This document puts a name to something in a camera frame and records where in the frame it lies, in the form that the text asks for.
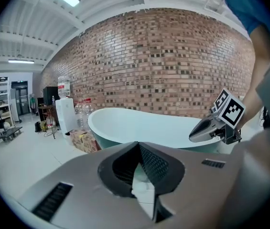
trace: white shelving unit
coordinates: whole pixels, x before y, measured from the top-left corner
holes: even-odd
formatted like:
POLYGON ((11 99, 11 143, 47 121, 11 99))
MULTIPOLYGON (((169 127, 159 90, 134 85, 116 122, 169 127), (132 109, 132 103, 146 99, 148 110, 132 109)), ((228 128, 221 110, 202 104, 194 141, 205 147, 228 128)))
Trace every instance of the white shelving unit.
POLYGON ((4 107, 8 107, 9 113, 10 113, 8 116, 4 116, 4 117, 1 116, 1 118, 2 118, 2 120, 10 118, 11 119, 11 127, 15 127, 15 122, 13 120, 12 112, 11 112, 11 96, 10 96, 11 82, 8 79, 6 82, 0 82, 0 86, 6 86, 6 90, 7 90, 6 93, 0 94, 0 96, 7 95, 7 104, 0 105, 0 109, 4 108, 4 107))

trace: door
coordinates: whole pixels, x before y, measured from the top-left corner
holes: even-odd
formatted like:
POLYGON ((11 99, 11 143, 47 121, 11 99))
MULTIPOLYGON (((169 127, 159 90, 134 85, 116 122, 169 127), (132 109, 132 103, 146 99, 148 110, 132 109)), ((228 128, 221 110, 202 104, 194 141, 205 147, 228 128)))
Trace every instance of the door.
POLYGON ((19 115, 25 115, 30 112, 27 88, 16 89, 16 105, 19 115))

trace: ventilation slot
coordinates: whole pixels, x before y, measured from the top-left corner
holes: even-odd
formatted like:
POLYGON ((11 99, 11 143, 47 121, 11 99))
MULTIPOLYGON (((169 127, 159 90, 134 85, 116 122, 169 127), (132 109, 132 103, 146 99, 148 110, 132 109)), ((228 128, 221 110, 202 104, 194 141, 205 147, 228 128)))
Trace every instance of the ventilation slot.
POLYGON ((72 189, 72 185, 60 182, 37 206, 32 213, 41 219, 50 221, 64 199, 72 189))
POLYGON ((202 161, 203 165, 216 167, 216 168, 223 168, 225 163, 226 162, 224 162, 224 161, 216 161, 216 160, 211 160, 211 159, 205 159, 202 161))

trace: blue shirt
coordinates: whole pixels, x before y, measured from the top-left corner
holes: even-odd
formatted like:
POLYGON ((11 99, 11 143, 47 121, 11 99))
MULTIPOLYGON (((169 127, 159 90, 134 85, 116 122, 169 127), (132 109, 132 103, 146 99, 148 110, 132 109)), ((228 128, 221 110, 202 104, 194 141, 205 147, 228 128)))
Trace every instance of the blue shirt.
POLYGON ((225 0, 250 35, 260 25, 270 32, 270 12, 261 0, 225 0))

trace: large plastic water bottle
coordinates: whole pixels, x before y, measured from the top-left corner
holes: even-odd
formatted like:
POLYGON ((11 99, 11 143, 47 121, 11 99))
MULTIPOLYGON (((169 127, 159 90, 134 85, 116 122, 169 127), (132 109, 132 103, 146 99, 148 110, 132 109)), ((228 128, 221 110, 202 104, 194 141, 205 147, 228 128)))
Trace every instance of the large plastic water bottle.
POLYGON ((79 130, 86 130, 86 114, 84 112, 84 102, 79 102, 75 108, 74 111, 76 113, 76 123, 77 123, 77 128, 79 130))
POLYGON ((70 96, 70 78, 67 75, 62 75, 58 78, 58 95, 60 98, 67 98, 70 96))
POLYGON ((91 102, 91 98, 87 98, 85 99, 85 104, 84 104, 83 109, 86 115, 86 124, 88 125, 88 117, 92 112, 97 110, 97 107, 94 103, 91 102))

